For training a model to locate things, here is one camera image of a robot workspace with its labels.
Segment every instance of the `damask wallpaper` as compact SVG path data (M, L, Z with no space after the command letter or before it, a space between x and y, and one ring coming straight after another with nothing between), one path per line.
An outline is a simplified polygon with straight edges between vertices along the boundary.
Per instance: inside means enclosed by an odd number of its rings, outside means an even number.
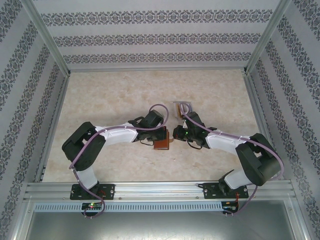
M319 4L292 1L251 73L311 239L320 239Z
M65 82L18 0L0 0L0 240L35 180Z
M279 0L35 0L71 70L245 67Z

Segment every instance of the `beige floor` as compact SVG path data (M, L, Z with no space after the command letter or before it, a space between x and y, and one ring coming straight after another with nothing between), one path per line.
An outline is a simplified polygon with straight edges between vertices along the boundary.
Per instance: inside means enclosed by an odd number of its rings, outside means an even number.
M170 110L167 127L172 135L181 124L174 117L173 101L192 102L207 127L237 135L258 132L240 70L72 73L43 181L75 182L61 146L83 122L123 124L162 103ZM139 142L105 147L93 165L97 178L110 182L217 180L239 166L230 153L196 150L178 140L162 151Z

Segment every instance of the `ventilation slots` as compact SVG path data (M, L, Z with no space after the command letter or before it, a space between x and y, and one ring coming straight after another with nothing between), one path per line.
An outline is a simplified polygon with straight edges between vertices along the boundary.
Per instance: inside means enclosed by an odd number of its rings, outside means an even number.
M82 203L37 203L35 212L81 212ZM220 201L203 202L110 202L105 212L207 212L222 211Z

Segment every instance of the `enclosure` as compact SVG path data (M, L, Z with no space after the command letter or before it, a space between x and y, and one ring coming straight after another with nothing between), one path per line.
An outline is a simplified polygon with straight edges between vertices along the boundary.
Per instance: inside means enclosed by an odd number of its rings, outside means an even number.
M59 239L92 238L70 231L81 226L109 239L320 239L319 4L2 0L0 239L54 239L59 229ZM93 166L99 181L116 185L116 199L98 225L80 219L62 144L83 122L123 124L154 104L169 108L172 136L181 124L174 101L191 102L207 127L263 134L284 163L283 179L225 220L207 211L212 202L195 185L241 167L235 155L178 140L167 151L120 143Z

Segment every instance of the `black bracket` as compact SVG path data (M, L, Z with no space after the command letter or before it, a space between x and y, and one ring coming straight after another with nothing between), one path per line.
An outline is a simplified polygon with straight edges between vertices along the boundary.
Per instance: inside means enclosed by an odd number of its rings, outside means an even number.
M219 189L218 182L205 182L198 184L203 189L204 199L236 199L237 193L239 199L247 199L249 197L247 186L241 186L224 195Z
M94 193L103 200L113 200L115 196L114 184L99 184ZM96 200L97 198L86 192L79 184L73 184L70 193L71 200Z

